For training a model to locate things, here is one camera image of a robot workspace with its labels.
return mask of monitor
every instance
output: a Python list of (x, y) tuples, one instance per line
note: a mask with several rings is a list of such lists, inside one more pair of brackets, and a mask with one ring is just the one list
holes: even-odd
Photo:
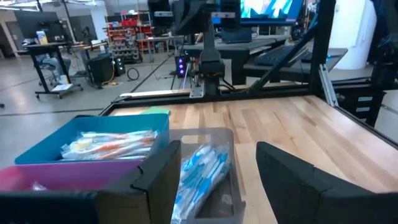
[(56, 12), (15, 11), (15, 17), (24, 38), (36, 38), (38, 30), (45, 30), (49, 36), (64, 35)]
[(240, 0), (241, 25), (292, 26), (299, 17), (303, 0)]

